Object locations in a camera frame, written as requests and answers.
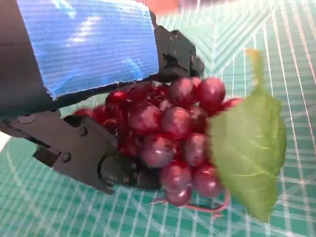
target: artificial leaf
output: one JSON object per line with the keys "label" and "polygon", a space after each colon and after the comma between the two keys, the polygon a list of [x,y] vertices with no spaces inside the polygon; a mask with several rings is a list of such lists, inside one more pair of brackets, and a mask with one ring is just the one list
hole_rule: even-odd
{"label": "artificial leaf", "polygon": [[286,131],[280,102],[264,87],[261,53],[247,53],[257,83],[244,102],[210,119],[210,148],[223,184],[253,217],[267,222],[278,196]]}

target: grape stem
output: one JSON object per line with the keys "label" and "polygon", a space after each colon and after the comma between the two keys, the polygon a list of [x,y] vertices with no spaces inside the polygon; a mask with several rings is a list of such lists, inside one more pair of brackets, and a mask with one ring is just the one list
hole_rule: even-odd
{"label": "grape stem", "polygon": [[[225,210],[227,208],[227,206],[229,205],[230,201],[231,201],[231,194],[228,190],[226,190],[225,201],[222,205],[220,205],[217,208],[210,208],[209,209],[209,208],[200,207],[200,206],[194,205],[194,204],[186,204],[183,207],[186,207],[186,208],[192,209],[192,210],[196,210],[196,211],[207,212],[207,213],[218,213],[218,212]],[[151,202],[151,204],[156,204],[156,203],[166,204],[166,203],[168,203],[168,201],[164,198],[156,198],[155,200],[153,200]]]}

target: blue tape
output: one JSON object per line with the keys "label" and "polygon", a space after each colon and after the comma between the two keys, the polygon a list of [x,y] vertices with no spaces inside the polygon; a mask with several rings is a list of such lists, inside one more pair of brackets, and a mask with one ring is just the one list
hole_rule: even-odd
{"label": "blue tape", "polygon": [[53,99],[158,72],[149,10],[126,0],[18,0]]}

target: grape cluster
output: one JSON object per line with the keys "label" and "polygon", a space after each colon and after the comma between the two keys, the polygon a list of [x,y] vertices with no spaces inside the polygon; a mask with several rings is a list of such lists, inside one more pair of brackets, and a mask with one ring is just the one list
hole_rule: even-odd
{"label": "grape cluster", "polygon": [[171,85],[142,82],[110,93],[104,105],[81,108],[118,138],[118,150],[160,168],[165,199],[176,206],[189,203],[192,189],[217,197],[222,185],[211,163],[207,119],[241,102],[224,101],[225,86],[217,78],[180,78]]}

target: metal bolt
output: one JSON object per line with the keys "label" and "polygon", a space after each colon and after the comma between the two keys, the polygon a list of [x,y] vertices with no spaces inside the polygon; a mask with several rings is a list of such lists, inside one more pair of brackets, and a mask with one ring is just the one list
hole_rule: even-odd
{"label": "metal bolt", "polygon": [[88,130],[85,127],[81,128],[79,131],[79,134],[81,137],[87,135],[87,133],[88,133]]}
{"label": "metal bolt", "polygon": [[135,163],[132,163],[130,166],[132,167],[132,169],[136,169],[137,168]]}
{"label": "metal bolt", "polygon": [[69,162],[71,160],[71,156],[69,153],[65,153],[62,155],[63,162]]}
{"label": "metal bolt", "polygon": [[128,182],[129,182],[129,177],[128,176],[124,177],[123,183],[127,184]]}
{"label": "metal bolt", "polygon": [[114,187],[114,182],[112,180],[107,180],[107,185],[112,188]]}

